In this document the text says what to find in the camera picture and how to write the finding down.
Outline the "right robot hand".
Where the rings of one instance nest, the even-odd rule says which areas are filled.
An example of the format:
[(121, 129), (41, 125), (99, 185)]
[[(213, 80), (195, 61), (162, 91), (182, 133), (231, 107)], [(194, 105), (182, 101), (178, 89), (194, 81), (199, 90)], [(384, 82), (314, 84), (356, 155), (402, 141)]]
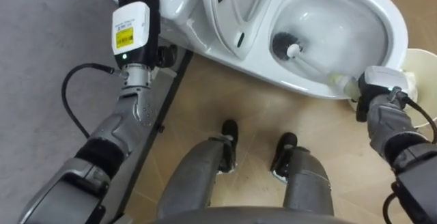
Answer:
[(389, 95), (395, 87), (400, 88), (402, 98), (417, 101), (418, 89), (415, 75), (384, 66), (369, 66), (358, 79), (360, 96), (356, 106), (356, 120), (366, 122), (371, 101), (379, 95)]

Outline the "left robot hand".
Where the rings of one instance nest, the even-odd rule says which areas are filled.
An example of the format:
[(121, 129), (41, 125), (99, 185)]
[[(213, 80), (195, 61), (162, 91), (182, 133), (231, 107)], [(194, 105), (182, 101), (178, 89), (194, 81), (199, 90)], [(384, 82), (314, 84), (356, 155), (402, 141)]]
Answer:
[(111, 28), (117, 67), (141, 64), (153, 70), (174, 65), (177, 48), (158, 45), (160, 20), (160, 0), (118, 0)]

